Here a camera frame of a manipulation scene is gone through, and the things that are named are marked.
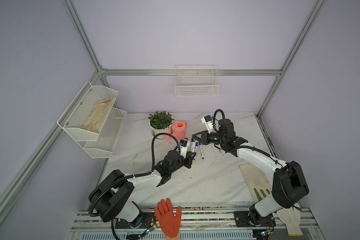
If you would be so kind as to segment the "white marker black tip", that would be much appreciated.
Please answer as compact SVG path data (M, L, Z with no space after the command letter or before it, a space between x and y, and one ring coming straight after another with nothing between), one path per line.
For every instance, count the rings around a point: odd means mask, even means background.
M195 152L195 145L196 145L196 143L195 143L195 139L194 139L194 138L192 138L192 140L191 140L191 152L192 152L192 153L194 153L194 152Z

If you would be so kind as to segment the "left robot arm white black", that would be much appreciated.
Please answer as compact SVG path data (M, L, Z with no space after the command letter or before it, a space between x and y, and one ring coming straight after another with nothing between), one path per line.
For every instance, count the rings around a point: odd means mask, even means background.
M129 200L131 194L164 185L177 170L182 167L191 168L196 155L193 152L182 155L177 150L171 150L152 172L125 175L120 170L112 171L90 193L89 216L100 217L105 223L113 219L122 219L139 225L143 212L135 202Z

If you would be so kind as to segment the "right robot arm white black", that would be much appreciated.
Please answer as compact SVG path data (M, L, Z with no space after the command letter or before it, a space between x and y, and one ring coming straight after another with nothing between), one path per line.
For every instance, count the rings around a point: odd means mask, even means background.
M260 226L265 218L281 209L289 209L309 194L309 187L300 164L273 158L270 154L254 147L248 140L238 137L234 124L229 119L207 115L201 118L206 130L192 137L203 145L214 144L216 148L244 159L263 171L272 180L271 194L250 207L249 224Z

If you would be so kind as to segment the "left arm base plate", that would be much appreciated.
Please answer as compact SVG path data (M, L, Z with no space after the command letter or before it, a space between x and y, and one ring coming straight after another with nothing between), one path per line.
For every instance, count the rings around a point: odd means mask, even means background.
M116 229L147 229L156 220L154 213L142 212L132 222L115 218L114 224Z

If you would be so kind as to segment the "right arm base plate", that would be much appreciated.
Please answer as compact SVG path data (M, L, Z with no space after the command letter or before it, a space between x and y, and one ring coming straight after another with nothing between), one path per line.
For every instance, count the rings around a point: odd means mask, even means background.
M235 211L234 220L237 227L274 227L274 217L261 217L253 211Z

